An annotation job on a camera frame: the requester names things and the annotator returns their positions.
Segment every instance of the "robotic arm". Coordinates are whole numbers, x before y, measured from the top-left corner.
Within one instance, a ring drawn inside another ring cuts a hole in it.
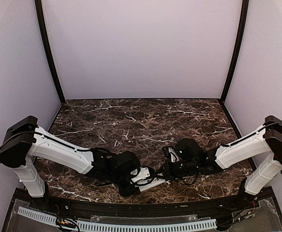
[[[32,197],[43,197],[47,186],[32,160],[41,157],[68,166],[79,173],[119,187],[122,196],[153,188],[167,179],[186,174],[214,174],[255,155],[268,152],[257,170],[242,183],[241,197],[252,197],[282,170],[282,121],[268,116],[249,135],[227,145],[204,151],[195,140],[182,139],[175,147],[166,146],[165,164],[155,172],[141,167],[130,151],[116,155],[104,148],[83,148],[61,140],[37,125],[28,116],[7,130],[0,147],[0,163],[14,170]]]

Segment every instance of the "white wall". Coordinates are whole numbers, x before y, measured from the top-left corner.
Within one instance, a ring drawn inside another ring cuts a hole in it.
[[[44,0],[67,99],[219,98],[241,0]]]
[[[282,119],[282,1],[251,0],[226,106],[243,135],[274,115]],[[259,165],[264,156],[256,157]],[[282,175],[271,182],[282,209]]]
[[[34,0],[0,0],[0,145],[28,115],[50,126],[60,107],[44,54]],[[0,231],[18,181],[0,165]]]

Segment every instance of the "marble table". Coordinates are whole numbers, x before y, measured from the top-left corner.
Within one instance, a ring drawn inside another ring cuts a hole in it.
[[[205,150],[237,138],[218,101],[198,99],[71,100],[62,106],[50,132],[83,147],[133,151],[142,166],[156,169],[165,160],[161,148],[182,138],[194,138]],[[252,173],[244,160],[223,173],[200,175],[192,186],[172,181],[124,198],[114,185],[97,187],[96,180],[52,161],[38,158],[35,166],[53,196],[126,204],[183,203],[235,195],[241,181]]]

